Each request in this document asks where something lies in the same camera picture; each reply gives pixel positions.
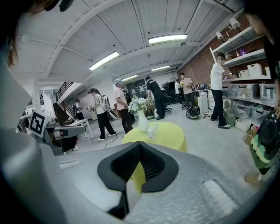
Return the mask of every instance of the cap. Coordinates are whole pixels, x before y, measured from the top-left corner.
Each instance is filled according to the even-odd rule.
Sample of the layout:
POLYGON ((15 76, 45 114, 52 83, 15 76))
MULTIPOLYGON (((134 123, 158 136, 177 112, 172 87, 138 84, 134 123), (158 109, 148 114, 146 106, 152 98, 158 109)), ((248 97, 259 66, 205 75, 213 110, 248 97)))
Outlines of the cap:
POLYGON ((115 80, 115 84, 119 83, 119 82, 123 82, 121 79, 116 79, 115 80))

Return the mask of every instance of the white ceiling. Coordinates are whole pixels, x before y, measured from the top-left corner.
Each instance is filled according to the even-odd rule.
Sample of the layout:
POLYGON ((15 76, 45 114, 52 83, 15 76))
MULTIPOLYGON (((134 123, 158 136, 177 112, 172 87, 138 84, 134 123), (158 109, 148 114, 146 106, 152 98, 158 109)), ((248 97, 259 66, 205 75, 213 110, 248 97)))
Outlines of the white ceiling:
MULTIPOLYGON (((219 0, 233 11, 240 0, 219 0)), ((152 68, 179 65, 204 42, 231 11, 215 0, 75 0, 66 11, 24 15, 18 29, 20 78, 40 81, 100 82, 108 77, 146 74, 152 68), (149 45, 151 37, 188 34, 181 41, 149 45), (23 42, 22 36, 30 40, 23 42), (89 67, 112 52, 120 57, 89 67)))

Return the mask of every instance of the brick wall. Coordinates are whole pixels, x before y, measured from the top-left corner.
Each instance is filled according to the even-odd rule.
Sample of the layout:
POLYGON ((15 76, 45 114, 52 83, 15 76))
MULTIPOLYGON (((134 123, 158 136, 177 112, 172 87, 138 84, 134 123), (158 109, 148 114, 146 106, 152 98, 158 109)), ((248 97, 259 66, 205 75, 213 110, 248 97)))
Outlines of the brick wall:
MULTIPOLYGON (((241 14, 237 20, 240 22, 240 30, 243 31, 247 27, 249 27, 249 22, 244 14, 241 14)), ((228 36, 226 34, 225 29, 221 32, 224 36, 224 41, 228 40, 228 36)), ((238 30, 230 30, 228 31, 228 34, 230 37, 234 37, 239 33, 238 30)), ((187 77, 190 77, 195 85, 198 85, 199 83, 206 83, 210 84, 210 73, 212 66, 214 64, 213 56, 209 50, 210 47, 212 49, 216 49, 218 46, 220 46, 222 43, 221 40, 219 40, 217 37, 215 37, 202 51, 200 51, 195 57, 193 57, 186 65, 184 65, 177 73, 178 77, 181 72, 185 73, 187 77)), ((253 50, 258 50, 263 48, 263 38, 259 38, 249 44, 246 44, 242 46, 241 48, 245 49, 246 52, 250 52, 253 50)), ((235 51, 230 52, 233 56, 236 56, 235 51)), ((232 68, 229 68, 229 70, 236 74, 237 70, 245 70, 247 69, 247 65, 253 64, 253 63, 259 63, 262 65, 263 68, 263 74, 265 74, 264 67, 268 66, 266 59, 257 60, 254 62, 250 62, 244 65, 235 66, 232 68)))

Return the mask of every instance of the yellow round table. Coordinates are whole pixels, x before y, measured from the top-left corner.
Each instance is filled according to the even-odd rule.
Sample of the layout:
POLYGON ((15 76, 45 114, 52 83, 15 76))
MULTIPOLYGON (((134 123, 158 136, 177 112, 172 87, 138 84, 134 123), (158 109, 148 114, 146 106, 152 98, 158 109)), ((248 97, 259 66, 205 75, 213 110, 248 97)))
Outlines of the yellow round table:
MULTIPOLYGON (((181 152, 188 152, 186 137, 184 131, 178 125, 169 122, 150 122, 150 127, 156 126, 158 128, 153 140, 150 140, 147 132, 142 132, 139 128, 134 128, 129 131, 123 138, 122 144, 128 142, 143 141, 153 143, 165 147, 169 147, 181 152)), ((132 179, 138 193, 141 193, 141 186, 146 182, 144 169, 139 162, 132 179)))

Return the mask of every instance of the white t-shirt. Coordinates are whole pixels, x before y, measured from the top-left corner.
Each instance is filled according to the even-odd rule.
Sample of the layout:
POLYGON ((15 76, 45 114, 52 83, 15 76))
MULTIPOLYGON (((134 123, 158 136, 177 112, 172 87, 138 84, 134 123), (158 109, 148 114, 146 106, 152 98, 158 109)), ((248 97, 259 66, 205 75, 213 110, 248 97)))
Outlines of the white t-shirt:
POLYGON ((180 83, 178 82, 175 82, 175 91, 176 91, 176 94, 179 94, 179 88, 180 88, 180 83))
POLYGON ((76 113, 82 113, 82 111, 79 109, 79 107, 80 107, 79 103, 75 103, 75 106, 77 108, 77 112, 76 113))
POLYGON ((222 90, 222 73, 224 72, 223 67, 219 63, 215 63, 211 70, 211 89, 222 90))
POLYGON ((94 104, 98 104, 99 106, 96 108, 96 113, 97 114, 102 114, 105 112, 101 106, 101 95, 95 94, 94 95, 94 104))

